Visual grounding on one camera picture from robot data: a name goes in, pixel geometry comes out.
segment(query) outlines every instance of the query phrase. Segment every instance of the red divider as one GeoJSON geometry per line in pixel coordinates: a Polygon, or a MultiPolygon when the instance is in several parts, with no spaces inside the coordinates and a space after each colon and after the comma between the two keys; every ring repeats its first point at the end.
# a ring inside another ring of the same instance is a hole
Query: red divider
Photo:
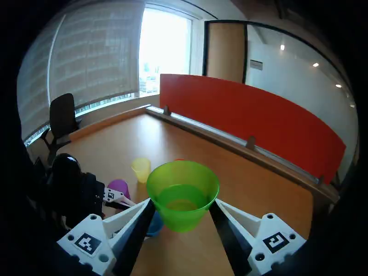
{"type": "Polygon", "coordinates": [[[267,91],[204,76],[161,74],[160,107],[248,140],[328,184],[345,145],[322,120],[267,91]]]}

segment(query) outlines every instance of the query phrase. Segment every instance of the office chair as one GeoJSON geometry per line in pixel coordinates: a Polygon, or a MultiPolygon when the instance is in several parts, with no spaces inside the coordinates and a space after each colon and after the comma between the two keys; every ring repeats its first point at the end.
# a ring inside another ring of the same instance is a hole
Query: office chair
{"type": "Polygon", "coordinates": [[[79,129],[81,120],[75,119],[74,113],[74,97],[67,93],[54,99],[50,104],[50,129],[54,136],[51,144],[47,141],[46,135],[50,129],[46,129],[41,135],[41,139],[45,142],[50,153],[47,163],[52,164],[59,148],[69,144],[70,141],[58,144],[58,139],[68,135],[79,129]]]}

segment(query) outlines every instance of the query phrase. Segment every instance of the window blind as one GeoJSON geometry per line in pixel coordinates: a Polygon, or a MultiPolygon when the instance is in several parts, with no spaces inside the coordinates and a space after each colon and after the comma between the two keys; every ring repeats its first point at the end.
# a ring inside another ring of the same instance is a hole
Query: window blind
{"type": "Polygon", "coordinates": [[[35,39],[24,56],[17,78],[17,104],[22,139],[49,120],[46,78],[50,47],[59,20],[50,23],[35,39]]]}
{"type": "Polygon", "coordinates": [[[50,64],[50,100],[72,93],[75,105],[138,92],[143,2],[110,2],[66,15],[50,64]]]}

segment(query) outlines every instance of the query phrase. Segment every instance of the green cup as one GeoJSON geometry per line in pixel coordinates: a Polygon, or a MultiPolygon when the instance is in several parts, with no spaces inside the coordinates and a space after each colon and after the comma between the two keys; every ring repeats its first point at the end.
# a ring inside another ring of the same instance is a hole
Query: green cup
{"type": "Polygon", "coordinates": [[[194,229],[219,193],[217,176],[192,161],[174,161],[156,168],[147,192],[164,224],[175,232],[194,229]]]}

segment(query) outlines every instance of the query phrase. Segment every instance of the wooden table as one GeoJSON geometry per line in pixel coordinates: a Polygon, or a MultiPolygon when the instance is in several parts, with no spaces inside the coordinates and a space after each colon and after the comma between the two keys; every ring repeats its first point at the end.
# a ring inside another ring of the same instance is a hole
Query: wooden table
{"type": "MultiPolygon", "coordinates": [[[[203,138],[162,120],[132,111],[71,135],[58,152],[74,156],[83,172],[108,185],[122,178],[135,202],[148,197],[131,169],[136,157],[151,160],[152,169],[177,158],[201,163],[220,180],[218,198],[257,217],[275,213],[305,239],[311,227],[313,200],[309,191],[286,178],[203,138]]],[[[209,213],[193,231],[176,233],[164,227],[146,240],[132,275],[233,275],[209,213]]]]}

